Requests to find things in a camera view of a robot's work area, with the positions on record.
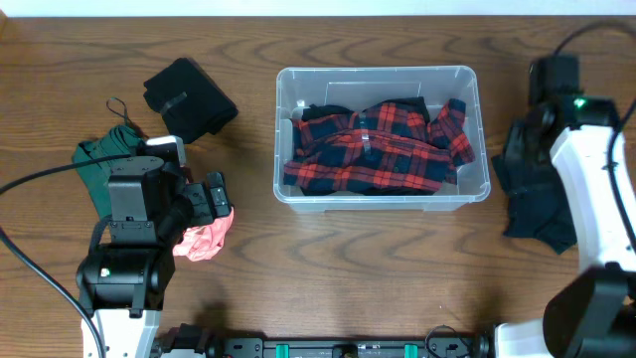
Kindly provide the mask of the dark navy garment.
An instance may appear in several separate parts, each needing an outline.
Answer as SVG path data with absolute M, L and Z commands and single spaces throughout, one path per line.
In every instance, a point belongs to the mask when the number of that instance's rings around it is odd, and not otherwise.
M 525 158 L 525 126 L 515 121 L 502 152 L 491 162 L 508 198 L 503 235 L 535 239 L 562 254 L 577 243 L 572 215 L 556 170 Z

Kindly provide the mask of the pink garment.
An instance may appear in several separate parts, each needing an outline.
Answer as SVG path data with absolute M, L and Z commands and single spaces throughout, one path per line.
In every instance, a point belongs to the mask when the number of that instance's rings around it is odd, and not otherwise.
M 229 200 L 223 173 L 209 173 L 207 179 L 213 197 L 215 219 L 211 224 L 187 229 L 182 242 L 173 249 L 174 256 L 186 257 L 191 262 L 208 261 L 221 251 L 235 217 L 236 210 Z

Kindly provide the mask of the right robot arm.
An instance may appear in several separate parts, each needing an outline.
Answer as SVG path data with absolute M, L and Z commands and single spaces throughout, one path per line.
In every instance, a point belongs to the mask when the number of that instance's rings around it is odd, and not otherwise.
M 509 198 L 508 235 L 574 241 L 579 274 L 542 317 L 494 330 L 494 357 L 635 354 L 635 193 L 613 100 L 586 96 L 579 62 L 548 55 L 530 68 L 530 110 L 492 159 Z

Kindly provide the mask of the red plaid flannel shirt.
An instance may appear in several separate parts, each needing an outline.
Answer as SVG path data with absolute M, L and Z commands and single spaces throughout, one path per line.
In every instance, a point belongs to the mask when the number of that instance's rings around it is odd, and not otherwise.
M 282 181 L 306 196 L 427 196 L 456 184 L 476 155 L 463 130 L 466 103 L 432 118 L 424 98 L 388 99 L 360 111 L 315 105 L 293 119 L 293 156 Z

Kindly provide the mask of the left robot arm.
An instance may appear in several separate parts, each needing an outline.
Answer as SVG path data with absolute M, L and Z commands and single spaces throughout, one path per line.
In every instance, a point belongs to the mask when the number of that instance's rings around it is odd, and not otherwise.
M 113 163 L 111 214 L 93 232 L 77 271 L 86 357 L 147 357 L 159 327 L 174 247 L 189 228 L 231 212 L 222 173 L 188 182 L 178 162 L 136 156 Z

